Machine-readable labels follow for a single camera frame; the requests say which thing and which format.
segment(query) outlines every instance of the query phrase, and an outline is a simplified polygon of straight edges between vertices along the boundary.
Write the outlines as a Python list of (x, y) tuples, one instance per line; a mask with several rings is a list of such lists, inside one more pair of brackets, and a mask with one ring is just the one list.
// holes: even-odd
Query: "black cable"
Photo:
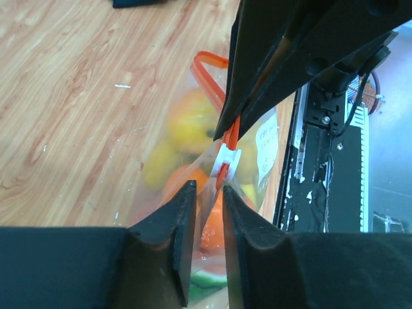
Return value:
[(376, 94), (375, 94), (375, 101), (373, 102), (373, 105), (372, 105), (372, 108), (371, 108), (369, 114), (374, 113), (376, 108), (378, 107), (379, 95), (380, 95), (380, 82), (379, 82), (378, 75), (376, 74), (375, 71), (372, 71), (371, 74), (372, 74), (373, 80), (375, 81), (375, 92), (376, 92)]
[(363, 76), (362, 82), (361, 82), (361, 84), (360, 84), (360, 86), (359, 86), (358, 93), (356, 94), (355, 102), (352, 104), (352, 108), (350, 109), (348, 119), (346, 119), (344, 125), (341, 127), (341, 129), (339, 130), (338, 133), (335, 133), (335, 131), (332, 129), (332, 121), (331, 121), (330, 131), (331, 131), (333, 137), (340, 137), (340, 136), (342, 136), (342, 134), (345, 133), (346, 129), (348, 128), (348, 126), (349, 126), (350, 123), (352, 122), (353, 117), (355, 116), (355, 113), (356, 113), (356, 109), (357, 109), (357, 108), (361, 105), (361, 103), (362, 103), (363, 91), (365, 90), (366, 83), (368, 82), (369, 74), (370, 74), (370, 73), (366, 73), (366, 74)]

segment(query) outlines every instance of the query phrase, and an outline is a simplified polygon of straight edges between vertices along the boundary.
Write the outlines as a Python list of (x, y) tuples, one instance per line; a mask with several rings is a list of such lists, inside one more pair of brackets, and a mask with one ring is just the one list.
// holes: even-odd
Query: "white plastic clip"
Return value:
[(228, 164), (229, 168), (225, 181), (229, 182), (233, 179), (234, 173), (238, 168), (242, 150), (230, 150), (225, 143), (220, 146), (220, 150), (212, 168), (211, 176), (217, 177), (223, 164)]

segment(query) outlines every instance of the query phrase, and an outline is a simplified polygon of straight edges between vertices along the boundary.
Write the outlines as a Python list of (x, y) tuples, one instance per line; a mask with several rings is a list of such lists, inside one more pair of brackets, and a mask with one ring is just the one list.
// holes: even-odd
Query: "screw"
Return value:
[(322, 123), (323, 124), (329, 124), (329, 122), (330, 122), (330, 118), (328, 116), (325, 116), (325, 117), (322, 118)]

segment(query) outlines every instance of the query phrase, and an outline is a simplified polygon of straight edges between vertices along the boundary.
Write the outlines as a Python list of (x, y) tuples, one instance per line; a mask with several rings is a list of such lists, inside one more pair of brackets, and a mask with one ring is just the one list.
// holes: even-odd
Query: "black object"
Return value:
[(187, 305), (196, 184), (130, 229), (0, 228), (0, 308)]
[[(327, 75), (340, 75), (332, 86), (342, 91), (354, 73), (364, 75), (384, 59), (382, 54), (364, 62), (376, 51), (374, 42), (410, 19), (410, 0), (242, 0), (230, 38), (227, 98), (214, 138), (222, 137), (238, 115), (242, 137), (261, 115), (328, 68), (334, 71)], [(352, 64), (356, 70), (347, 71)]]
[[(348, 126), (338, 138), (328, 128), (345, 123), (346, 97), (327, 104), (309, 84), (297, 98), (300, 113), (292, 119), (273, 224), (288, 232), (368, 230), (362, 226), (369, 216), (362, 213), (362, 128)], [(329, 124), (321, 123), (324, 108), (335, 111)]]
[(132, 8), (135, 6), (154, 5), (164, 0), (113, 0), (113, 8)]
[(412, 235), (285, 234), (223, 191), (230, 307), (412, 307)]

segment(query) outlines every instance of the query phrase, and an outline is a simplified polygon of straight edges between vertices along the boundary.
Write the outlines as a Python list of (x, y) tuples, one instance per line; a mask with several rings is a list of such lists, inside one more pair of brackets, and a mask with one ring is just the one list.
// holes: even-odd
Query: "orange plastic handle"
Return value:
[[(219, 69), (227, 69), (229, 66), (229, 60), (227, 58), (223, 58), (217, 56), (213, 53), (209, 53), (208, 51), (200, 51), (196, 54), (193, 59), (193, 64), (191, 66), (191, 71), (194, 75), (194, 78), (199, 83), (199, 85), (205, 90), (206, 96), (210, 98), (214, 107), (221, 113), (223, 109), (223, 105), (225, 103), (225, 92), (220, 88), (218, 83), (211, 77), (209, 72), (203, 66), (203, 63), (209, 64), (214, 66), (215, 68)], [(230, 127), (229, 130), (225, 132), (222, 138), (222, 142), (227, 144), (227, 147), (230, 150), (235, 150), (238, 144), (239, 139), (239, 128), (240, 128), (240, 116), (238, 116)], [(220, 189), (227, 175), (227, 171), (229, 169), (228, 164), (223, 164), (218, 179), (216, 180), (216, 189)]]

